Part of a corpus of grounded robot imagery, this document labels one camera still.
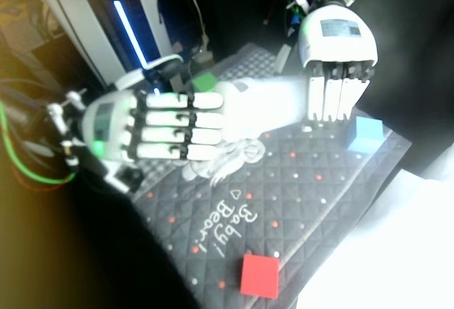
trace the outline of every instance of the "blue cube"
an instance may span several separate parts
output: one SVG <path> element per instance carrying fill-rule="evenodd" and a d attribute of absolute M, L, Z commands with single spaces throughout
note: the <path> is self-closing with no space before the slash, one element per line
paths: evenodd
<path fill-rule="evenodd" d="M 350 123 L 347 141 L 349 151 L 373 155 L 384 142 L 383 122 L 356 117 Z"/>

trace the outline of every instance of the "green block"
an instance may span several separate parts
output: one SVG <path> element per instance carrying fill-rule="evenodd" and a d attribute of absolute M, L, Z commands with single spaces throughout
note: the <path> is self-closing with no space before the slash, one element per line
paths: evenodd
<path fill-rule="evenodd" d="M 218 79 L 212 73 L 205 73 L 192 80 L 197 91 L 212 91 L 218 83 Z"/>

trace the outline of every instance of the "white robotic hand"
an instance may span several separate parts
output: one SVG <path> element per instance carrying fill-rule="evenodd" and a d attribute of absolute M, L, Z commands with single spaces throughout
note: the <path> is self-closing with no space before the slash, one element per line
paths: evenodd
<path fill-rule="evenodd" d="M 217 93 L 115 91 L 88 106 L 82 135 L 99 159 L 211 160 L 222 139 L 222 105 Z"/>

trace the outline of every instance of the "green indicator light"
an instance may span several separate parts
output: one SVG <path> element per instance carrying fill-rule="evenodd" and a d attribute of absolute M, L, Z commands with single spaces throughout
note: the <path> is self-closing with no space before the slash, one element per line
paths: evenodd
<path fill-rule="evenodd" d="M 96 156 L 102 157 L 105 151 L 104 141 L 96 140 L 93 143 L 93 151 Z"/>

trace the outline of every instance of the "gray quilted fabric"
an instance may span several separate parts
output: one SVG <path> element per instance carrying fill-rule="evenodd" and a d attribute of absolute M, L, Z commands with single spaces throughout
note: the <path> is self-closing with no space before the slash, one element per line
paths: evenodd
<path fill-rule="evenodd" d="M 272 55 L 256 48 L 249 57 L 254 58 L 246 62 L 253 65 L 265 57 L 260 73 L 270 73 Z M 234 69 L 239 64 L 225 71 L 224 79 L 240 77 Z M 237 67 L 239 75 L 252 74 L 247 67 Z M 345 150 L 346 131 L 336 125 L 303 133 L 293 125 L 265 133 L 260 138 L 265 156 L 215 187 L 200 176 L 184 180 L 187 166 L 143 166 L 153 176 L 135 204 L 201 307 L 287 308 L 294 302 L 410 145 L 385 129 L 378 152 L 357 154 Z M 279 258 L 277 300 L 240 294 L 245 253 Z"/>

